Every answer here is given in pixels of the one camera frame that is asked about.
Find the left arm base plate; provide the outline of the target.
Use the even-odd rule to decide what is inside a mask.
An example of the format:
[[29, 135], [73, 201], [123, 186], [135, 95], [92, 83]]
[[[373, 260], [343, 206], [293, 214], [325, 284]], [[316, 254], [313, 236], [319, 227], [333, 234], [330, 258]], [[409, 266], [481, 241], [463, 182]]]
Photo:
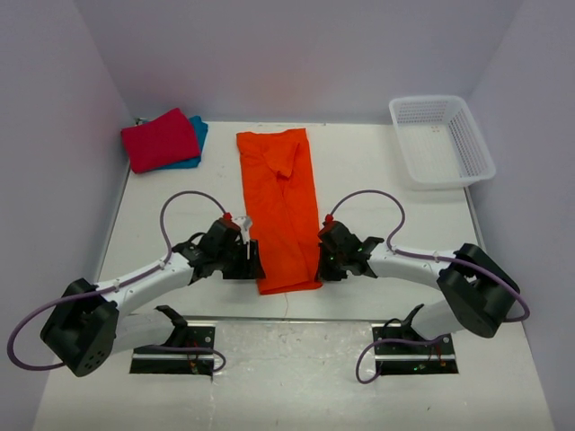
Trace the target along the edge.
[[216, 327], [213, 324], [190, 325], [168, 305], [156, 310], [173, 326], [163, 344], [146, 343], [133, 351], [131, 374], [205, 375], [213, 377], [224, 363], [215, 350]]

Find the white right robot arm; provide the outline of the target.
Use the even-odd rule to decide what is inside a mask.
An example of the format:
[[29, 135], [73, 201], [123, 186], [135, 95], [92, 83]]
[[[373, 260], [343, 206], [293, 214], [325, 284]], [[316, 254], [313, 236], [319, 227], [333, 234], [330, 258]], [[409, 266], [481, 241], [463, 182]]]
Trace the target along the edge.
[[513, 280], [478, 246], [466, 243], [449, 261], [415, 259], [413, 251], [392, 251], [382, 238], [361, 241], [339, 221], [329, 221], [318, 233], [317, 277], [341, 281], [348, 274], [396, 278], [428, 286], [443, 298], [419, 304], [401, 322], [402, 345], [420, 353], [433, 339], [468, 330], [491, 339], [516, 301]]

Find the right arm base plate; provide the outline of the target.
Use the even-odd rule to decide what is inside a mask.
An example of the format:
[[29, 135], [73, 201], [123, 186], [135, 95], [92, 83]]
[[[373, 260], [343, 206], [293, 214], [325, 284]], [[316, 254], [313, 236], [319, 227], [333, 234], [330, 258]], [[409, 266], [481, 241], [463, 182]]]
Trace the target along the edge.
[[455, 346], [451, 335], [435, 344], [411, 345], [401, 341], [422, 342], [411, 323], [423, 305], [416, 306], [404, 319], [392, 318], [372, 325], [374, 341], [399, 339], [375, 346], [376, 376], [458, 374]]

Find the orange t shirt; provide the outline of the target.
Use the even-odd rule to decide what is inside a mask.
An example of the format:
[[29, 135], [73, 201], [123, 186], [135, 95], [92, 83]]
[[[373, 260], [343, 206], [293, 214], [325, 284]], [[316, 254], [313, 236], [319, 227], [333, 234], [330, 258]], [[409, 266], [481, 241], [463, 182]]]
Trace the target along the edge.
[[306, 130], [236, 135], [243, 200], [265, 278], [261, 295], [315, 290], [319, 213]]

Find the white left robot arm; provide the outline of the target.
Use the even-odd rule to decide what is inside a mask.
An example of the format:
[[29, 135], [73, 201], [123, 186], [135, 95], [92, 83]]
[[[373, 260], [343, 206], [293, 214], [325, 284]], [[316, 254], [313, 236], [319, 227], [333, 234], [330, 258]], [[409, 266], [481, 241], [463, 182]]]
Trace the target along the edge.
[[141, 274], [102, 286], [76, 280], [57, 301], [41, 340], [77, 377], [94, 372], [111, 355], [140, 347], [169, 354], [213, 354], [213, 348], [192, 341], [187, 321], [172, 307], [158, 305], [145, 314], [137, 309], [215, 272], [230, 280], [263, 279], [258, 243], [249, 237], [251, 225], [247, 216], [221, 217], [206, 233], [171, 247], [165, 258]]

